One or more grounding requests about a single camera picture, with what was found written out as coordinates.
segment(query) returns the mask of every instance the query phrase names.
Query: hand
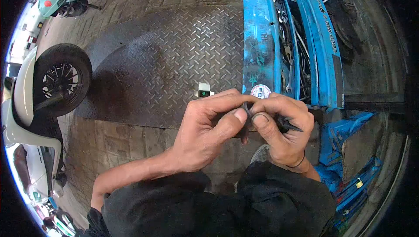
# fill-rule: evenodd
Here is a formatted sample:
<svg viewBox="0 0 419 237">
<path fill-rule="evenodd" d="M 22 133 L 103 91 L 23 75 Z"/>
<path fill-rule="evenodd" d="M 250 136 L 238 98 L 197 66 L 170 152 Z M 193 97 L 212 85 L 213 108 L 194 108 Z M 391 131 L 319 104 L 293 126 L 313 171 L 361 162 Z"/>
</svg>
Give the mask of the hand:
<svg viewBox="0 0 419 237">
<path fill-rule="evenodd" d="M 189 102 L 175 143 L 166 151 L 179 171 L 198 171 L 210 164 L 220 154 L 221 145 L 243 128 L 247 114 L 239 107 L 257 100 L 231 89 Z M 214 125 L 214 118 L 225 112 Z"/>
<path fill-rule="evenodd" d="M 257 101 L 250 112 L 254 114 L 252 124 L 270 145 L 273 163 L 287 165 L 293 172 L 307 172 L 310 163 L 304 155 L 304 149 L 314 127 L 314 117 L 302 101 L 285 95 L 271 93 L 269 98 Z M 282 134 L 274 119 L 270 116 L 279 113 L 289 117 L 290 124 L 303 130 L 289 130 Z"/>
</svg>

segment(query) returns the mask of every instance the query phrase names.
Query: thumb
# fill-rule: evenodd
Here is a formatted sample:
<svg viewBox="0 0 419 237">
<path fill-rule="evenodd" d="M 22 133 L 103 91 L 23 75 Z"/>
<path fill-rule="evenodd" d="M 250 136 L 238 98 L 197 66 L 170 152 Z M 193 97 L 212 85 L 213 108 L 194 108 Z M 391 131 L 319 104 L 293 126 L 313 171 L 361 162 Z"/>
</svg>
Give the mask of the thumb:
<svg viewBox="0 0 419 237">
<path fill-rule="evenodd" d="M 209 132 L 210 140 L 223 143 L 235 136 L 244 126 L 247 113 L 243 108 L 234 109 L 225 114 Z"/>
<path fill-rule="evenodd" d="M 274 119 L 267 113 L 257 113 L 252 119 L 253 126 L 266 142 L 277 149 L 283 149 L 286 144 L 285 138 L 280 133 Z"/>
</svg>

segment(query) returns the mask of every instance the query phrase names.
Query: diamond plate floor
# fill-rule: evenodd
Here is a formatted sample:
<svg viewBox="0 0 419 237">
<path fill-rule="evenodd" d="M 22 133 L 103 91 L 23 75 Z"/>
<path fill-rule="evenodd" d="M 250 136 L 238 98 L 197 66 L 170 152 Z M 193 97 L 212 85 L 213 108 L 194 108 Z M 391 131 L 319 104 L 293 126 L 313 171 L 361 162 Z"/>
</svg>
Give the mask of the diamond plate floor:
<svg viewBox="0 0 419 237">
<path fill-rule="evenodd" d="M 187 103 L 196 99 L 198 82 L 209 83 L 214 92 L 241 89 L 242 7 L 211 5 L 149 14 L 103 34 L 91 51 L 104 57 L 106 47 L 100 46 L 118 38 L 126 44 L 102 61 L 100 55 L 90 56 L 96 69 L 93 83 L 76 115 L 179 128 Z"/>
</svg>

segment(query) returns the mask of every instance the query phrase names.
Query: wristband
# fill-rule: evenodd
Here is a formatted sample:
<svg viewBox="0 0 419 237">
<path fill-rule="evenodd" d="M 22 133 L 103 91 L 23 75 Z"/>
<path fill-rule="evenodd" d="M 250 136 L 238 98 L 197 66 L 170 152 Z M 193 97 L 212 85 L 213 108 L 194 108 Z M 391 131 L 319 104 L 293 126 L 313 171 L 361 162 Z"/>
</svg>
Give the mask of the wristband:
<svg viewBox="0 0 419 237">
<path fill-rule="evenodd" d="M 299 166 L 301 163 L 302 163 L 302 161 L 304 161 L 304 158 L 306 157 L 306 150 L 304 150 L 304 156 L 302 157 L 302 160 L 301 160 L 301 162 L 299 162 L 296 166 L 288 166 L 287 165 L 287 167 L 288 168 L 296 168 L 297 166 Z"/>
</svg>

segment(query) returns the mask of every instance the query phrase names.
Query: sticker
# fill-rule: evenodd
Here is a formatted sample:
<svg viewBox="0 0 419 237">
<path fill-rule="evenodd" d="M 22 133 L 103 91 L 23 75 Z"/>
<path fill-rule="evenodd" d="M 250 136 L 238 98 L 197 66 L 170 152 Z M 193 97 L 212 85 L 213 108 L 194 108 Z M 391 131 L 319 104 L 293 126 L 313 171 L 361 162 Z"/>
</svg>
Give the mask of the sticker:
<svg viewBox="0 0 419 237">
<path fill-rule="evenodd" d="M 252 91 L 250 92 L 251 95 L 256 96 L 257 98 L 268 98 L 269 94 L 271 93 L 271 90 L 268 88 L 268 86 L 263 84 L 258 84 L 252 88 Z"/>
</svg>

